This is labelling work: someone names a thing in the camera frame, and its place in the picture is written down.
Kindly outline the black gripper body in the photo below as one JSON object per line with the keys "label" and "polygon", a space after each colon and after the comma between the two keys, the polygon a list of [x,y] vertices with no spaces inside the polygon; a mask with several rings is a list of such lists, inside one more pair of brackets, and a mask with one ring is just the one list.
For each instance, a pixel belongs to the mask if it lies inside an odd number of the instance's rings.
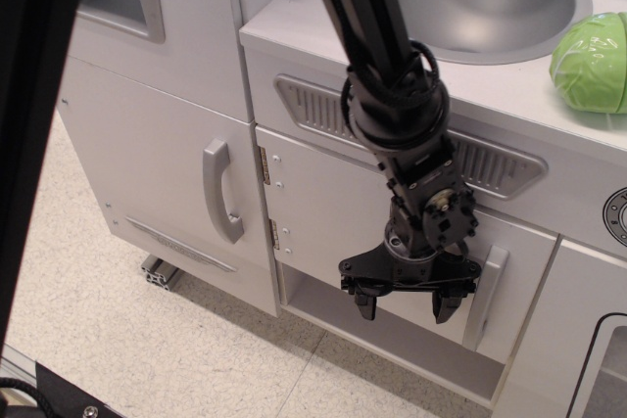
{"label": "black gripper body", "polygon": [[383,297],[392,292],[436,293],[465,297],[476,290],[482,267],[464,255],[436,252],[423,258],[403,256],[387,243],[339,263],[341,287],[351,294]]}

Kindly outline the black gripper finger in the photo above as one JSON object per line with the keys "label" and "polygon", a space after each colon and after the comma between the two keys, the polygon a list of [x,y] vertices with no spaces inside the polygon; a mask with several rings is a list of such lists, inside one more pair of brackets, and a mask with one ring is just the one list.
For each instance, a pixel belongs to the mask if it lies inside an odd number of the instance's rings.
{"label": "black gripper finger", "polygon": [[363,319],[373,321],[376,316],[377,296],[355,289],[354,302]]}
{"label": "black gripper finger", "polygon": [[437,324],[447,322],[458,310],[463,299],[459,289],[440,289],[432,294],[432,311]]}

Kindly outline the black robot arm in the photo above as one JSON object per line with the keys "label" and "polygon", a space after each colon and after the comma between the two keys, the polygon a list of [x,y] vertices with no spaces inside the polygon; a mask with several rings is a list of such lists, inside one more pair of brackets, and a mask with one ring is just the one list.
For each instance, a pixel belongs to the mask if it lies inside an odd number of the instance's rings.
{"label": "black robot arm", "polygon": [[392,292],[428,292],[438,323],[476,290],[468,256],[476,201],[448,131],[450,98],[432,52],[409,36],[399,0],[322,0],[349,64],[345,124],[392,191],[383,242],[341,261],[341,286],[362,317]]}

